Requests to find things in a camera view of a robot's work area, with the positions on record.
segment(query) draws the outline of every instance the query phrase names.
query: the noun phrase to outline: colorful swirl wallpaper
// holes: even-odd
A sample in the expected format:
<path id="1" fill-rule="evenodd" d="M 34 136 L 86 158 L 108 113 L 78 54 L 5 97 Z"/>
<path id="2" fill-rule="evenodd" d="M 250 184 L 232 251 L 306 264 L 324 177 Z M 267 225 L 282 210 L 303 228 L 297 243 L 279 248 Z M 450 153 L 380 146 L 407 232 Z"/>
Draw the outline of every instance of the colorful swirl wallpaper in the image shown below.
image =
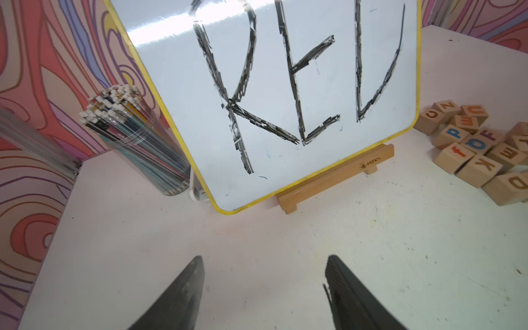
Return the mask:
<path id="1" fill-rule="evenodd" d="M 423 0 L 423 25 L 528 53 L 528 1 Z M 78 124 L 87 98 L 138 86 L 159 113 L 102 0 L 0 0 L 0 105 L 87 159 L 106 145 Z M 14 330 L 73 181 L 0 139 L 0 328 Z"/>
<path id="2" fill-rule="evenodd" d="M 423 0 L 423 25 L 436 25 L 528 53 L 527 0 Z"/>

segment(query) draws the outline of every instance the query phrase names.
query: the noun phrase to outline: white table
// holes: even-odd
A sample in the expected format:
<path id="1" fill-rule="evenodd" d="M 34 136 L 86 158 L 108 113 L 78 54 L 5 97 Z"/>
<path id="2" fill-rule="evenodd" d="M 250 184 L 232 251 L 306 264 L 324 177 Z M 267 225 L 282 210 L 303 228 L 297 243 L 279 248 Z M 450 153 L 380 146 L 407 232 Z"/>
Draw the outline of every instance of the white table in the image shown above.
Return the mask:
<path id="1" fill-rule="evenodd" d="M 527 54 L 433 26 L 422 45 L 423 106 L 482 103 L 503 130 L 528 120 Z M 446 174 L 416 130 L 393 143 L 378 172 L 291 215 L 271 198 L 223 216 L 162 196 L 112 152 L 91 159 L 20 329 L 125 330 L 195 255 L 206 274 L 196 329 L 333 329 L 329 254 L 408 329 L 526 329 L 528 204 L 498 207 Z"/>

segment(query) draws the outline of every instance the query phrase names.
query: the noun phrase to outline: wooden alphabet block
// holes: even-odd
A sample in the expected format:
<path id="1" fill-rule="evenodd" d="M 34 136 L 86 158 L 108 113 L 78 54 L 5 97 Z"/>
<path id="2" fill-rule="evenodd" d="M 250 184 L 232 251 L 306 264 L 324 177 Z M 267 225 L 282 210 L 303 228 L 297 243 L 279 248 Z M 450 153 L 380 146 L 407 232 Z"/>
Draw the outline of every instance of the wooden alphabet block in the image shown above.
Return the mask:
<path id="1" fill-rule="evenodd" d="M 504 139 L 504 134 L 501 134 L 491 128 L 487 128 L 487 127 L 481 127 L 477 133 L 475 133 L 476 136 L 483 136 L 485 138 L 488 138 L 490 139 L 491 141 L 493 141 L 493 145 L 496 146 L 497 144 L 499 144 L 500 142 L 502 142 L 502 140 Z"/>
<path id="2" fill-rule="evenodd" d="M 512 135 L 504 143 L 518 149 L 521 153 L 525 154 L 526 157 L 519 164 L 528 165 L 528 136 Z"/>
<path id="3" fill-rule="evenodd" d="M 438 133 L 438 135 L 432 141 L 432 145 L 438 149 L 444 149 L 453 142 L 461 143 L 468 135 L 469 132 L 449 124 L 446 128 L 440 131 L 440 133 Z"/>
<path id="4" fill-rule="evenodd" d="M 493 147 L 493 141 L 483 137 L 482 135 L 469 135 L 461 144 L 475 154 L 481 155 L 484 155 L 486 152 L 488 152 L 488 150 L 491 149 L 491 147 Z"/>
<path id="5" fill-rule="evenodd" d="M 482 125 L 489 117 L 488 112 L 481 105 L 465 105 L 461 106 L 461 109 L 461 116 L 471 116 L 477 118 L 479 126 Z"/>
<path id="6" fill-rule="evenodd" d="M 507 137 L 510 137 L 512 135 L 521 135 L 521 136 L 528 136 L 528 122 L 520 121 L 515 125 L 508 133 L 506 133 Z"/>
<path id="7" fill-rule="evenodd" d="M 418 116 L 414 128 L 424 134 L 431 135 L 440 126 L 445 116 L 441 111 L 427 108 Z"/>
<path id="8" fill-rule="evenodd" d="M 452 100 L 435 102 L 432 105 L 432 108 L 441 111 L 446 115 L 442 124 L 449 122 L 454 115 L 457 115 L 460 112 L 460 107 Z"/>
<path id="9" fill-rule="evenodd" d="M 483 155 L 476 155 L 458 171 L 457 176 L 475 188 L 480 188 L 501 169 L 502 164 Z"/>
<path id="10" fill-rule="evenodd" d="M 471 134 L 477 133 L 478 131 L 478 120 L 475 117 L 470 116 L 459 116 L 455 115 L 451 118 L 450 124 L 455 125 L 458 128 L 466 130 Z"/>
<path id="11" fill-rule="evenodd" d="M 475 153 L 454 142 L 444 148 L 434 160 L 444 171 L 453 174 L 470 160 Z"/>
<path id="12" fill-rule="evenodd" d="M 494 147 L 486 156 L 502 164 L 502 168 L 498 172 L 499 174 L 508 172 L 513 166 L 518 165 L 526 157 L 526 155 L 521 153 L 520 150 L 505 143 L 501 143 Z"/>
<path id="13" fill-rule="evenodd" d="M 519 172 L 497 175 L 482 190 L 499 206 L 513 204 L 528 198 L 528 179 Z"/>

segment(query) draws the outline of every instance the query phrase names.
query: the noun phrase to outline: brand logo on stand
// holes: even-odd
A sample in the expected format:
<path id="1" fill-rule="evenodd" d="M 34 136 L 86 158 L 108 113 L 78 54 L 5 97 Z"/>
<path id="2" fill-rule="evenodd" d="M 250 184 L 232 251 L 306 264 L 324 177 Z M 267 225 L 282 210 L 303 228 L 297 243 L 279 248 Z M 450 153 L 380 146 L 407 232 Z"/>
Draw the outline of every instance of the brand logo on stand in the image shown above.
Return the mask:
<path id="1" fill-rule="evenodd" d="M 367 166 L 372 165 L 372 164 L 374 164 L 374 163 L 377 163 L 377 162 L 379 162 L 380 160 L 381 160 L 381 158 L 378 157 L 378 158 L 376 158 L 376 159 L 371 160 L 370 162 L 367 162 L 367 163 L 361 163 L 361 165 L 360 165 L 360 169 L 366 169 Z"/>

